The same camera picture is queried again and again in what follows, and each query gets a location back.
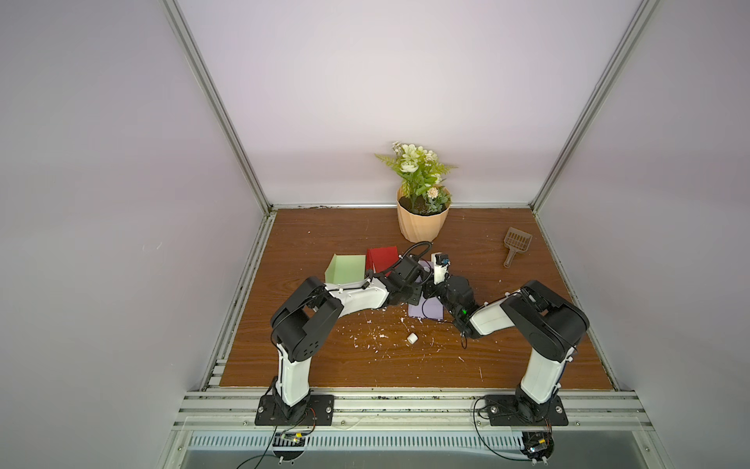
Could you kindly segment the purple envelope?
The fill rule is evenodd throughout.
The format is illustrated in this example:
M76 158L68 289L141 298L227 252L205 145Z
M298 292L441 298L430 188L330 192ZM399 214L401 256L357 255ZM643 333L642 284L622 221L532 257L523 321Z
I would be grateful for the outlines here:
M433 268L432 264L425 260L420 260L419 265L422 272L416 279L416 292L419 294L418 303L416 305L409 305L407 309L407 315L410 318L416 318L419 320L433 320L434 322L443 322L445 320L445 310L443 310L443 304L439 302L437 297L426 298L425 297L425 285L431 285L433 283Z

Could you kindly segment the red envelope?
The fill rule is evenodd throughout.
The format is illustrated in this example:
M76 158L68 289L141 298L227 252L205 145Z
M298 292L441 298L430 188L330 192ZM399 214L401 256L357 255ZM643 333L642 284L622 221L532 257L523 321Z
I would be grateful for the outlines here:
M396 246L368 248L365 254L365 271L381 273L398 263L400 256Z

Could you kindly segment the green envelope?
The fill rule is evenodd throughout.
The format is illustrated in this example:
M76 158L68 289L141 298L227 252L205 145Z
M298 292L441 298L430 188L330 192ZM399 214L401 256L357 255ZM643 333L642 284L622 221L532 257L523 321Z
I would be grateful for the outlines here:
M359 283L365 278L365 255L334 254L325 270L325 282L332 285Z

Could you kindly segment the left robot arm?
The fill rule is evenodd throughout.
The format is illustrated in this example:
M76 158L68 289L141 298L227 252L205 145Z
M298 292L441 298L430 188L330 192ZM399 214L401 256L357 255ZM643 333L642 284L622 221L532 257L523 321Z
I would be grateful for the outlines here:
M273 397L285 412L307 405L312 357L339 318L419 302L422 285L429 277L420 261L419 255L404 254L385 271L346 285L308 277L279 307L271 318L271 341L279 353Z

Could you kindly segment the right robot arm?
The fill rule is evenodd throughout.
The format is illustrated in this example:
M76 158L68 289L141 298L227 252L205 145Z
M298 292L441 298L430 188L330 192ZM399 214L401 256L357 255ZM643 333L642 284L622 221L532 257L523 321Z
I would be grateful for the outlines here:
M582 310L541 281L528 281L485 305L475 300L468 279L459 276L441 283L430 279L423 293L439 300L466 338L479 339L506 328L519 330L532 352L517 388L518 400L535 406L545 406L557 394L566 364L590 327Z

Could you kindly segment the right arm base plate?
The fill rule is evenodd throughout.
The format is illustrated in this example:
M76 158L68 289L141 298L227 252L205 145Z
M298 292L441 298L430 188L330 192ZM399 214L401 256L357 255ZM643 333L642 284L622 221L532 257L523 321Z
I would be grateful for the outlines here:
M487 395L482 397L491 426L541 427L568 426L562 399L554 395L549 401L537 404L531 398L515 395Z

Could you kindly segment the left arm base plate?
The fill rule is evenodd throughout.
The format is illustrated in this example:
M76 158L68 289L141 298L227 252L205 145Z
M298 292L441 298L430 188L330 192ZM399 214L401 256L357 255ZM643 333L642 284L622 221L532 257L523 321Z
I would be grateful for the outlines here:
M294 406L287 406L281 397L263 396L254 424L259 427L331 426L335 405L333 395L312 394Z

